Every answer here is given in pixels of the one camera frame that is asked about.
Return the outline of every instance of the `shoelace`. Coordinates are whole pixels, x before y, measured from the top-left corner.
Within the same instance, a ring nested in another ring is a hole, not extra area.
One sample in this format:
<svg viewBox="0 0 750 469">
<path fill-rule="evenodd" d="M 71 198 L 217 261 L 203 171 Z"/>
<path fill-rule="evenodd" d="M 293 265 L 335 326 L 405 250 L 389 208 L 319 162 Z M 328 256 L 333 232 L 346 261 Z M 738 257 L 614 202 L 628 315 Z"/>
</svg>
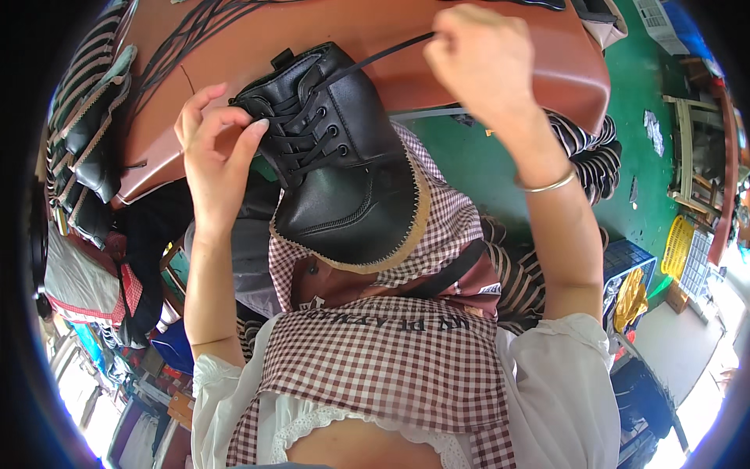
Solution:
<svg viewBox="0 0 750 469">
<path fill-rule="evenodd" d="M 315 97 L 318 93 L 322 92 L 330 85 L 336 83 L 338 80 L 346 77 L 347 75 L 360 70 L 363 67 L 379 60 L 387 55 L 402 50 L 418 42 L 422 42 L 426 39 L 431 38 L 435 33 L 428 32 L 416 38 L 409 39 L 400 44 L 396 44 L 393 47 L 389 47 L 373 56 L 366 58 L 365 60 L 358 62 L 351 67 L 348 67 L 340 72 L 332 74 L 328 79 L 324 80 L 319 85 L 315 86 L 310 90 L 307 95 L 307 100 L 304 105 L 301 103 L 298 96 L 292 96 L 291 98 L 280 102 L 271 109 L 274 111 L 276 116 L 266 117 L 271 124 L 279 124 L 283 129 L 285 135 L 272 135 L 270 138 L 279 143 L 288 143 L 292 148 L 297 146 L 313 146 L 309 151 L 297 151 L 292 153 L 282 153 L 276 159 L 275 163 L 278 169 L 282 172 L 279 176 L 283 179 L 282 183 L 285 188 L 295 187 L 302 183 L 302 176 L 314 171 L 318 168 L 324 167 L 327 164 L 333 162 L 334 159 L 344 156 L 349 151 L 345 145 L 339 145 L 333 152 L 325 154 L 323 149 L 328 145 L 332 138 L 338 135 L 338 128 L 334 125 L 329 126 L 325 130 L 320 140 L 316 141 L 313 135 L 313 130 L 320 123 L 321 119 L 326 116 L 326 109 L 319 107 L 315 116 L 307 122 L 306 125 L 299 131 L 294 132 L 293 129 L 299 125 L 305 123 L 305 119 L 308 117 L 310 111 L 313 108 Z M 263 116 L 258 116 L 255 120 L 261 119 Z"/>
</svg>

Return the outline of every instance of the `woman's left hand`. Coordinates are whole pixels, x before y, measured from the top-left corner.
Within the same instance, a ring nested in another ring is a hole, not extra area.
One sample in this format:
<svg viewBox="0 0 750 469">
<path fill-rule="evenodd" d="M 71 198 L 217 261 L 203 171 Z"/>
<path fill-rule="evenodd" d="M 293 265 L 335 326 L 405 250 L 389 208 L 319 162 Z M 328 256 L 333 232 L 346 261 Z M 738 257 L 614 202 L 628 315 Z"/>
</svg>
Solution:
<svg viewBox="0 0 750 469">
<path fill-rule="evenodd" d="M 187 100 L 175 133 L 184 151 L 185 175 L 193 196 L 196 239 L 215 242 L 229 236 L 237 218 L 248 171 L 268 119 L 251 122 L 238 107 L 215 107 L 203 116 L 203 108 L 227 91 L 227 84 L 207 86 Z M 227 125 L 246 127 L 227 156 L 215 148 L 217 135 Z"/>
</svg>

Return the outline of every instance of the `gold bangle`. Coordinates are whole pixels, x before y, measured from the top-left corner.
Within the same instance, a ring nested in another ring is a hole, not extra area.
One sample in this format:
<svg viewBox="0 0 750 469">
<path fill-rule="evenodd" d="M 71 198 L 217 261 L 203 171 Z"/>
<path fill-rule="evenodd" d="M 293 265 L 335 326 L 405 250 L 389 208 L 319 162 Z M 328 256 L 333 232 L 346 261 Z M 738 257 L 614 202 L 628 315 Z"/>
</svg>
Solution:
<svg viewBox="0 0 750 469">
<path fill-rule="evenodd" d="M 575 170 L 575 167 L 571 167 L 570 173 L 568 173 L 567 176 L 559 180 L 558 182 L 555 182 L 550 185 L 546 185 L 543 188 L 525 188 L 521 185 L 521 181 L 518 180 L 518 174 L 513 178 L 513 183 L 516 185 L 517 188 L 521 189 L 524 192 L 543 192 L 543 191 L 551 191 L 552 189 L 557 189 L 558 187 L 562 187 L 565 184 L 568 184 L 570 181 L 573 180 L 574 177 L 576 177 L 578 173 Z"/>
</svg>

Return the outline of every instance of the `gingham apron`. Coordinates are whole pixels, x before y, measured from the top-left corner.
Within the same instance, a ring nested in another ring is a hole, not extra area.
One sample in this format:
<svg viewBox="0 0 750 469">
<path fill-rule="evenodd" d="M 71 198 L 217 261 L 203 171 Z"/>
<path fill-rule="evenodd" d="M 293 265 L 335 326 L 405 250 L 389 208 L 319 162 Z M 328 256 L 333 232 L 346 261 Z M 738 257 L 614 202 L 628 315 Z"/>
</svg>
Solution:
<svg viewBox="0 0 750 469">
<path fill-rule="evenodd" d="M 286 314 L 227 465 L 256 464 L 260 394 L 273 392 L 428 431 L 470 434 L 476 468 L 515 467 L 497 324 L 441 302 L 375 296 Z"/>
<path fill-rule="evenodd" d="M 393 126 L 425 175 L 430 214 L 411 255 L 378 274 L 374 284 L 388 288 L 439 272 L 462 246 L 482 238 L 471 199 L 446 183 L 416 135 Z M 497 323 L 442 302 L 397 296 L 290 312 L 293 267 L 309 255 L 271 238 L 269 270 L 289 314 L 274 326 L 261 384 L 235 428 L 227 465 L 255 464 L 258 396 L 274 392 L 429 431 L 471 434 L 474 467 L 515 467 Z"/>
</svg>

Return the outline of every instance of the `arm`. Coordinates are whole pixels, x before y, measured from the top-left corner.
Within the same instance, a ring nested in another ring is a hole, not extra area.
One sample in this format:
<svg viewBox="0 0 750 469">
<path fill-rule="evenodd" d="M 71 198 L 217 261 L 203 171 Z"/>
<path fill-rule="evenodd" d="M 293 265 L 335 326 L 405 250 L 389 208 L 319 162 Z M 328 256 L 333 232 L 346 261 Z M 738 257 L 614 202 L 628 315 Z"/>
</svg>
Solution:
<svg viewBox="0 0 750 469">
<path fill-rule="evenodd" d="M 513 157 L 521 184 L 540 188 L 571 170 L 531 80 L 534 51 L 526 23 L 475 5 L 441 11 L 424 49 L 437 79 Z M 531 232 L 547 286 L 545 319 L 587 313 L 602 320 L 602 242 L 577 179 L 528 193 Z"/>
<path fill-rule="evenodd" d="M 216 107 L 204 119 L 202 109 L 226 90 L 226 84 L 200 90 L 185 103 L 175 123 L 195 211 L 184 324 L 194 359 L 210 353 L 244 366 L 237 337 L 230 234 L 242 204 L 250 162 L 268 121 L 248 125 L 250 116 L 238 107 Z M 215 149 L 216 136 L 227 125 L 247 126 L 229 156 Z"/>
</svg>

